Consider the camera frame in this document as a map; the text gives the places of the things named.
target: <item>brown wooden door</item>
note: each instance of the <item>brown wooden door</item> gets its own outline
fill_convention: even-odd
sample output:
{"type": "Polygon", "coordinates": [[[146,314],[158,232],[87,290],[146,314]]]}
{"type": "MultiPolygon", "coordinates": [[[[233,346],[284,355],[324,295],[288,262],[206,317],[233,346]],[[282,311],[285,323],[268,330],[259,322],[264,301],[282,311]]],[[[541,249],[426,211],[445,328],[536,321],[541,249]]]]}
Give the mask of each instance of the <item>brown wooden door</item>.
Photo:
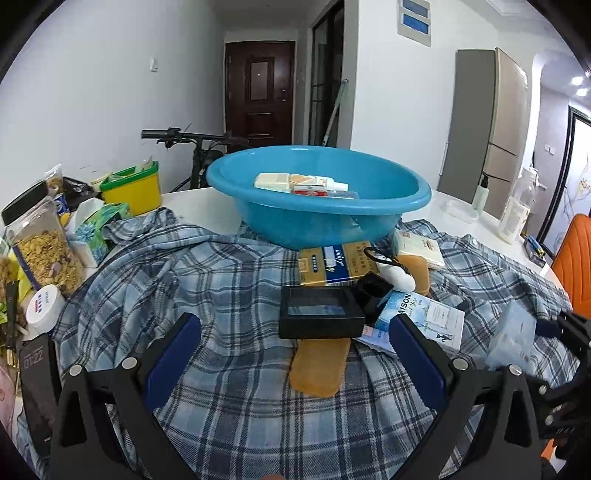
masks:
{"type": "Polygon", "coordinates": [[[294,50],[288,41],[226,44],[226,129],[251,147],[291,145],[294,50]]]}

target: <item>white wall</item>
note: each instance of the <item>white wall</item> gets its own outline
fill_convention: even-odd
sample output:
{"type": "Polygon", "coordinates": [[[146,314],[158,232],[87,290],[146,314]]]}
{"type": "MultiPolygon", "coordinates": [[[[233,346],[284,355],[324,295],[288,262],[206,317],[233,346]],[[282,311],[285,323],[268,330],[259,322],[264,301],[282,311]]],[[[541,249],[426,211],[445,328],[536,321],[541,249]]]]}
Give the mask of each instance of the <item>white wall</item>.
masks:
{"type": "Polygon", "coordinates": [[[46,170],[90,181],[154,154],[164,192],[190,174],[191,148],[143,128],[220,134],[223,32],[207,0],[66,0],[0,84],[0,206],[46,170]],[[149,72],[150,57],[159,71],[149,72]]]}
{"type": "Polygon", "coordinates": [[[226,43],[237,41],[297,41],[297,39],[298,30],[296,28],[230,29],[224,33],[226,43]]]}
{"type": "Polygon", "coordinates": [[[431,0],[431,48],[397,34],[397,3],[359,4],[351,149],[394,160],[432,187],[449,134],[459,48],[495,48],[498,31],[459,0],[431,0]]]}
{"type": "Polygon", "coordinates": [[[532,215],[528,220],[527,232],[537,236],[550,208],[552,197],[560,176],[566,135],[569,124],[569,98],[544,86],[541,88],[540,120],[535,142],[535,167],[540,174],[540,183],[546,190],[539,190],[532,215]],[[549,145],[555,152],[545,150],[549,145]]]}

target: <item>plaid shirt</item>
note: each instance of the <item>plaid shirt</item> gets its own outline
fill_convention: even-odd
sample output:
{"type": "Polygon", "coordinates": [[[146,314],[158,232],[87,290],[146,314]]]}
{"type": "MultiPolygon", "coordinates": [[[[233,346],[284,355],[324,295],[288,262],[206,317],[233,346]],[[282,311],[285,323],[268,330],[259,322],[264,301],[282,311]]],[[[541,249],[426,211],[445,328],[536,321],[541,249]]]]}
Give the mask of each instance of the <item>plaid shirt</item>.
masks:
{"type": "MultiPolygon", "coordinates": [[[[482,365],[510,300],[541,319],[570,307],[563,291],[471,236],[439,233],[424,220],[400,228],[439,243],[447,268],[431,272],[431,297],[462,304],[460,355],[472,365],[482,365]]],[[[250,232],[224,236],[183,225],[167,209],[104,233],[123,249],[67,302],[54,333],[61,369],[113,368],[164,336],[182,313],[198,315],[202,341],[154,414],[203,479],[390,479],[435,418],[400,362],[358,342],[334,397],[290,387],[296,343],[278,337],[277,322],[281,286],[298,283],[296,252],[250,232]]],[[[570,380],[577,366],[555,339],[536,338],[532,361],[552,386],[570,380]]],[[[112,418],[130,464],[141,470],[115,412],[112,418]]],[[[459,466],[479,418],[475,408],[443,474],[459,466]]],[[[43,478],[47,465],[31,447],[24,415],[20,427],[21,453],[43,478]]]]}

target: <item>green lid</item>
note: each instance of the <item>green lid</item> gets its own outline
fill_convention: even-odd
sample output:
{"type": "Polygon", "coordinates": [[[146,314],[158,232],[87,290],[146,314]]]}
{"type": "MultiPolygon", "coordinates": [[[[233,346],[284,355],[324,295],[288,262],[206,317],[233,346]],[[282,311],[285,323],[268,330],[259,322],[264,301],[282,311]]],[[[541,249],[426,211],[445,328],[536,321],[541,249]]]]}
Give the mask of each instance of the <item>green lid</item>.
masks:
{"type": "Polygon", "coordinates": [[[100,190],[102,192],[106,192],[107,190],[113,190],[118,187],[122,187],[123,185],[127,185],[128,183],[132,183],[134,181],[138,181],[149,177],[151,175],[155,175],[158,173],[158,162],[154,160],[154,164],[148,168],[147,170],[141,171],[139,173],[134,173],[135,167],[128,168],[126,170],[118,171],[117,173],[112,173],[107,177],[103,183],[100,184],[100,190]],[[118,175],[124,177],[119,180],[109,181],[109,178],[113,175],[118,175]]]}

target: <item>orange chair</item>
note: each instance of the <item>orange chair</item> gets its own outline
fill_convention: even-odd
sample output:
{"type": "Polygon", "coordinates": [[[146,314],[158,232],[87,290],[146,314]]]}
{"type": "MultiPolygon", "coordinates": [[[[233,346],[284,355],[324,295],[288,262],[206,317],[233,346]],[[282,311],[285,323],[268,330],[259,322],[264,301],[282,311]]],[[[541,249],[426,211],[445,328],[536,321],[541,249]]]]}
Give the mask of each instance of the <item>orange chair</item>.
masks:
{"type": "Polygon", "coordinates": [[[591,218],[575,215],[552,264],[574,312],[591,319],[591,218]]]}

